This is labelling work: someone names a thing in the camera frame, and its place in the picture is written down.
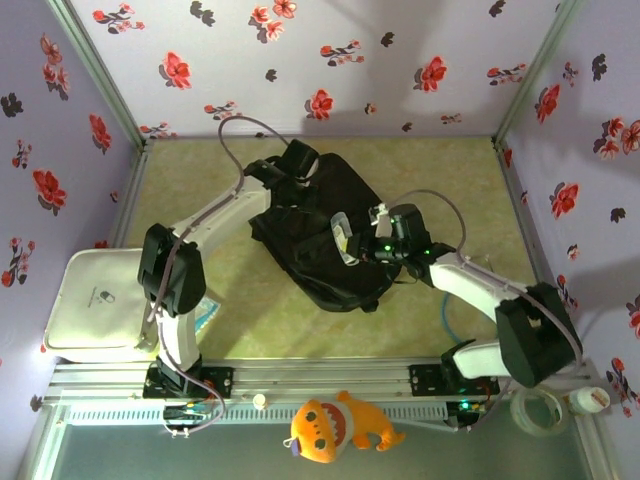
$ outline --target stuffed fish toy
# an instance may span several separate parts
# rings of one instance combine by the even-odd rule
[[[342,453],[349,440],[356,448],[367,449],[367,434],[380,437],[376,450],[384,452],[404,440],[396,433],[384,412],[342,391],[335,401],[309,400],[291,422],[291,438],[283,443],[294,456],[319,463],[331,463]]]

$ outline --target wire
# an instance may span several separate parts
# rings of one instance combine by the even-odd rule
[[[244,169],[242,168],[242,164],[240,163],[238,158],[233,154],[233,152],[229,149],[229,147],[227,146],[227,144],[226,144],[226,142],[224,140],[224,136],[223,136],[223,128],[224,128],[224,126],[227,123],[229,123],[230,121],[234,121],[234,120],[243,120],[243,121],[252,122],[252,123],[255,123],[257,125],[260,125],[261,127],[269,130],[271,133],[273,133],[278,138],[280,138],[280,140],[282,140],[285,143],[285,145],[289,145],[289,142],[287,142],[287,140],[282,135],[280,135],[278,132],[276,132],[274,129],[272,129],[271,127],[269,127],[265,123],[263,123],[263,122],[261,122],[259,120],[256,120],[254,118],[245,117],[245,116],[234,116],[234,117],[228,117],[228,118],[225,118],[224,120],[222,120],[222,122],[220,122],[220,125],[218,126],[218,140],[220,141],[220,145],[222,145],[222,148],[224,149],[224,151],[229,156],[229,158],[231,159],[231,161],[233,162],[233,164],[235,165],[235,167],[238,170],[238,181],[237,181],[235,187],[233,187],[231,189],[231,191],[229,192],[229,194],[226,197],[224,197],[222,200],[220,200],[220,202],[218,202],[215,205],[213,205],[210,208],[208,208],[203,214],[201,214],[199,217],[197,217],[195,220],[193,220],[193,222],[191,222],[191,224],[187,228],[185,228],[184,232],[182,232],[180,234],[178,239],[174,242],[173,247],[169,251],[169,256],[167,257],[167,263],[165,264],[164,272],[162,274],[162,280],[160,281],[160,287],[158,289],[158,294],[156,295],[156,301],[153,304],[153,307],[151,309],[151,312],[149,313],[149,317],[147,318],[147,321],[148,322],[154,322],[154,321],[158,322],[158,337],[160,339],[160,345],[161,345],[162,349],[164,350],[165,354],[167,355],[167,359],[169,360],[170,366],[176,371],[176,373],[178,373],[178,375],[180,375],[182,378],[184,378],[188,382],[191,382],[194,385],[197,385],[200,388],[202,388],[202,389],[206,390],[207,392],[209,392],[210,394],[214,395],[220,401],[220,405],[221,405],[221,409],[218,412],[218,414],[215,415],[215,416],[212,415],[211,419],[209,419],[208,421],[206,421],[206,422],[204,422],[204,423],[202,423],[200,425],[196,425],[195,427],[191,427],[189,429],[185,428],[183,430],[183,432],[182,432],[182,435],[184,435],[184,436],[188,436],[189,433],[191,433],[191,432],[197,432],[199,430],[203,430],[204,428],[206,428],[206,427],[216,423],[217,421],[219,421],[224,416],[224,414],[226,413],[226,405],[224,403],[224,399],[222,398],[222,395],[220,395],[215,388],[210,387],[209,385],[201,382],[197,378],[193,377],[192,375],[190,375],[187,372],[185,372],[184,370],[182,370],[182,368],[180,368],[180,366],[175,361],[175,359],[171,356],[171,354],[169,353],[169,351],[167,349],[167,345],[166,345],[165,338],[164,338],[164,333],[163,333],[163,328],[162,328],[162,317],[161,317],[161,314],[160,314],[160,309],[162,308],[162,301],[164,300],[164,296],[165,296],[165,294],[167,292],[167,285],[169,283],[169,277],[171,276],[171,269],[172,269],[173,264],[175,262],[178,250],[180,249],[180,246],[184,242],[184,239],[193,230],[195,230],[206,218],[208,218],[210,215],[212,215],[216,211],[220,210],[222,207],[224,207],[225,205],[230,203],[234,198],[236,198],[238,193],[240,193],[240,191],[244,187],[245,177],[244,177]],[[177,432],[177,430],[170,430],[166,425],[165,425],[165,428],[168,431],[170,431],[173,435],[179,434]]]
[[[447,303],[449,302],[450,297],[451,297],[451,294],[449,292],[445,292],[444,298],[442,299],[442,306],[440,307],[440,320],[442,320],[442,326],[444,327],[446,332],[449,334],[451,339],[456,344],[459,344],[459,343],[462,343],[462,340],[453,332],[453,330],[451,330],[451,327],[449,326],[449,322],[447,320]]]
[[[444,194],[437,192],[435,190],[421,188],[421,189],[411,190],[410,192],[407,192],[401,195],[400,197],[392,201],[390,203],[390,206],[393,207],[397,205],[400,201],[416,193],[427,193],[429,195],[433,195],[435,197],[440,198],[453,209],[454,213],[456,214],[456,217],[458,217],[458,221],[460,222],[460,228],[462,230],[462,235],[460,238],[460,243],[456,248],[456,256],[458,258],[458,261],[461,263],[461,267],[463,269],[467,268],[469,270],[473,270],[477,275],[484,277],[487,283],[493,284],[496,287],[506,289],[511,293],[515,293],[516,295],[521,296],[531,305],[536,307],[549,320],[551,320],[551,322],[555,325],[555,327],[558,330],[560,330],[560,332],[564,335],[567,342],[569,342],[569,345],[571,346],[571,349],[573,350],[573,355],[575,357],[575,364],[573,368],[567,373],[567,375],[576,375],[579,372],[579,370],[582,368],[582,350],[580,349],[578,342],[576,342],[576,339],[573,338],[573,335],[571,335],[567,327],[565,327],[562,324],[562,322],[553,313],[551,313],[544,305],[538,302],[535,298],[533,298],[527,292],[522,291],[521,289],[511,285],[508,281],[503,280],[502,278],[498,277],[496,274],[487,272],[484,269],[481,269],[480,267],[475,266],[468,259],[463,257],[462,247],[467,241],[467,226],[464,222],[464,218],[462,217],[462,213],[460,212],[460,209],[451,200],[449,200],[448,197],[446,197]],[[488,417],[491,416],[494,410],[493,405],[497,404],[506,395],[507,391],[509,390],[509,386],[511,385],[511,381],[512,379],[507,380],[507,383],[505,384],[503,389],[496,396],[492,406],[488,407],[486,413],[474,425],[467,427],[467,431],[471,432],[472,430],[475,430],[476,428],[478,428],[478,426],[482,425],[482,423],[484,423]]]

